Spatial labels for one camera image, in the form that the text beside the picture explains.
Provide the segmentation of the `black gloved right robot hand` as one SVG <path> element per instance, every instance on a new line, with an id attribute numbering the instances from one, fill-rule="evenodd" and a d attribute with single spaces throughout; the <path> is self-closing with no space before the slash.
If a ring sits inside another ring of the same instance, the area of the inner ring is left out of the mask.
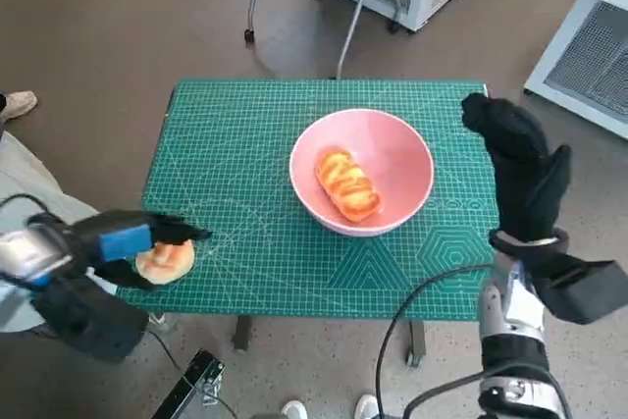
<path id="1" fill-rule="evenodd" d="M 539 121 L 506 99 L 472 93 L 461 107 L 463 125 L 483 138 L 494 166 L 498 229 L 521 242 L 554 237 L 571 148 L 551 150 Z"/>

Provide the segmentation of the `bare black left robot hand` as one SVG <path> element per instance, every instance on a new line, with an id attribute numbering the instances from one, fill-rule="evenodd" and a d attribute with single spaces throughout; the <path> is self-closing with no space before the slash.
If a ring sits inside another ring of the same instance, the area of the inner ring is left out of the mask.
<path id="1" fill-rule="evenodd" d="M 156 285 L 145 280 L 129 262 L 158 243 L 179 245 L 187 240 L 204 240 L 207 229 L 197 228 L 180 216 L 142 210 L 108 210 L 67 227 L 72 247 L 94 275 L 123 288 L 152 291 Z"/>

